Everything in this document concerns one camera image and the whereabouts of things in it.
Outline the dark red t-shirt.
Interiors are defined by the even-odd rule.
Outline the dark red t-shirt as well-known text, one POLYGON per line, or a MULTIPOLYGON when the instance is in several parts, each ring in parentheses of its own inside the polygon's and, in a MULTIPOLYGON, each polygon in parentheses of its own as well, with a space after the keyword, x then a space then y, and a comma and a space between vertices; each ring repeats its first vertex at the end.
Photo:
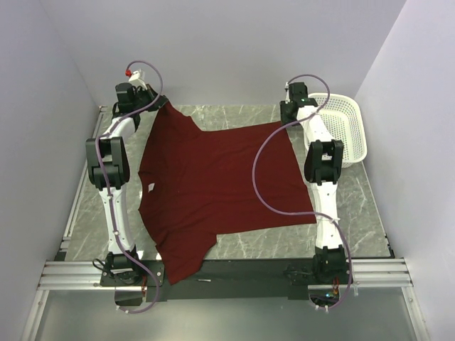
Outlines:
POLYGON ((139 213, 172 283, 201 268, 220 234, 316 221, 279 122, 203 131, 165 104, 138 174, 139 213))

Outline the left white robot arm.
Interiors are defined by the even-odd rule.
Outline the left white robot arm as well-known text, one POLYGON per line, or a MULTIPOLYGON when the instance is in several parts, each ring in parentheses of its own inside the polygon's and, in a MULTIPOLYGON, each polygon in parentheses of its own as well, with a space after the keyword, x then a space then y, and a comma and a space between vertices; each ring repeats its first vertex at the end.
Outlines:
POLYGON ((127 215, 131 173, 125 141, 137 132, 140 114, 157 110, 166 98, 142 80, 119 83, 115 90, 111 124, 85 142, 88 177, 101 197, 108 231, 106 259, 95 259, 92 264, 102 271, 103 286, 144 285, 147 271, 140 265, 127 215))

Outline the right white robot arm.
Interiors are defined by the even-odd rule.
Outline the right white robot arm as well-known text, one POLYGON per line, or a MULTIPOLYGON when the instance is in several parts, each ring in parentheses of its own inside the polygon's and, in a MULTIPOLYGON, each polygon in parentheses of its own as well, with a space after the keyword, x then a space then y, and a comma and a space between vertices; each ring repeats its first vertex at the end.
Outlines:
POLYGON ((304 180, 314 199, 316 243, 312 276, 317 283, 339 283, 346 275, 348 263, 340 233, 336 193, 341 177, 344 145, 329 133, 310 98, 304 82, 285 85, 286 97, 280 102, 282 124, 297 121, 304 130, 306 158, 304 180))

